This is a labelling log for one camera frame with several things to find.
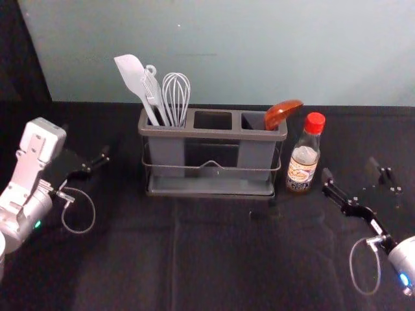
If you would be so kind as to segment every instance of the cable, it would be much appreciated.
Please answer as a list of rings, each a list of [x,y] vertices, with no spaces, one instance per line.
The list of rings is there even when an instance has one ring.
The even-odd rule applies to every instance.
[[[86,228],[85,230],[81,230],[81,231],[77,231],[77,230],[74,230],[74,229],[69,228],[69,226],[66,224],[66,221],[65,221],[66,210],[67,210],[67,208],[69,206],[65,206],[64,207],[64,210],[62,211],[62,215],[60,217],[60,219],[62,220],[62,225],[64,225],[65,229],[67,229],[70,233],[74,233],[76,235],[83,235],[84,233],[87,233],[87,232],[91,231],[91,229],[93,228],[93,225],[95,225],[95,214],[96,214],[96,212],[95,212],[95,204],[93,203],[92,199],[84,191],[79,190],[77,188],[64,187],[64,189],[66,189],[66,190],[73,190],[75,192],[79,192],[79,193],[83,194],[88,199],[88,201],[91,204],[91,208],[92,208],[92,223],[91,223],[91,225],[88,228]]]
[[[355,252],[355,248],[362,242],[365,240],[368,240],[369,238],[361,238],[360,240],[358,240],[355,245],[353,245],[353,247],[351,248],[350,251],[350,256],[349,256],[349,267],[350,267],[350,275],[351,275],[351,280],[353,281],[353,285],[356,288],[356,290],[361,293],[362,295],[365,296],[371,296],[376,294],[377,290],[379,289],[379,285],[381,284],[381,261],[379,260],[379,254],[377,253],[377,251],[373,251],[375,253],[375,257],[376,257],[376,266],[377,266],[377,280],[376,280],[376,285],[375,288],[370,291],[370,292],[364,292],[362,291],[356,283],[355,280],[355,274],[353,272],[353,263],[352,263],[352,259],[353,259],[353,254]]]

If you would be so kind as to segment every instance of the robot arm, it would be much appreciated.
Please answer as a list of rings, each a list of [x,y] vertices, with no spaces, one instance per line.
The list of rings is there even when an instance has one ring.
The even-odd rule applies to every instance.
[[[400,194],[401,188],[396,185],[395,177],[390,168],[379,168],[379,182],[389,185],[390,191]],[[404,285],[404,294],[412,295],[415,290],[415,236],[407,237],[404,240],[395,240],[386,230],[386,227],[377,219],[376,213],[369,207],[361,205],[357,197],[349,198],[341,190],[330,171],[325,168],[322,174],[323,193],[332,199],[345,216],[362,218],[369,225],[376,235],[375,238],[368,239],[366,243],[375,251],[375,244],[380,244],[381,248],[388,255],[390,263],[393,265],[399,279]]]
[[[70,150],[63,150],[66,132],[43,118],[26,124],[17,164],[6,189],[0,196],[0,280],[4,256],[17,250],[36,224],[50,211],[56,197],[74,198],[61,191],[69,178],[86,178],[109,161],[108,148],[92,162]]]

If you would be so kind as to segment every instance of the holder tray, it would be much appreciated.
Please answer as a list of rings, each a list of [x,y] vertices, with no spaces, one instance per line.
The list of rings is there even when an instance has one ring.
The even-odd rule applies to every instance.
[[[287,125],[266,131],[263,118],[262,111],[189,109],[185,127],[173,128],[150,125],[143,110],[147,193],[273,197]]]

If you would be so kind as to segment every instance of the black tablecloth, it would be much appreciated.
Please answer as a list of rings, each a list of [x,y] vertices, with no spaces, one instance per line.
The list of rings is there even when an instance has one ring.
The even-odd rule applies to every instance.
[[[303,196],[284,189],[292,147],[305,114],[313,110],[327,117],[317,176],[329,167],[353,193],[366,185],[364,164],[375,156],[393,167],[405,191],[405,208],[415,209],[411,108],[302,109],[288,122],[277,198],[261,202],[146,197],[138,105],[2,103],[2,189],[14,169],[24,125],[37,116],[68,124],[66,146],[85,157],[121,139],[111,163],[77,184],[95,202],[93,231],[67,233],[60,225],[62,206],[56,206],[7,257],[3,310],[413,310],[415,302],[401,293],[384,253],[378,293],[364,297],[354,289],[350,248],[373,235],[362,220],[343,217],[322,195],[319,181]],[[273,219],[249,221],[250,211],[269,210]],[[414,227],[404,218],[400,225]],[[361,248],[356,256],[358,282],[370,289],[373,255]]]

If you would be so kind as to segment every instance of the white spatula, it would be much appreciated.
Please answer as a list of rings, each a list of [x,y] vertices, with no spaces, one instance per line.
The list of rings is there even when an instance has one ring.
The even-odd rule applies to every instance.
[[[151,124],[157,126],[160,125],[152,107],[147,101],[146,89],[141,83],[141,77],[144,75],[145,69],[143,65],[141,65],[139,59],[134,55],[126,54],[115,57],[114,60],[127,88],[136,94],[143,102],[144,109],[147,112]]]

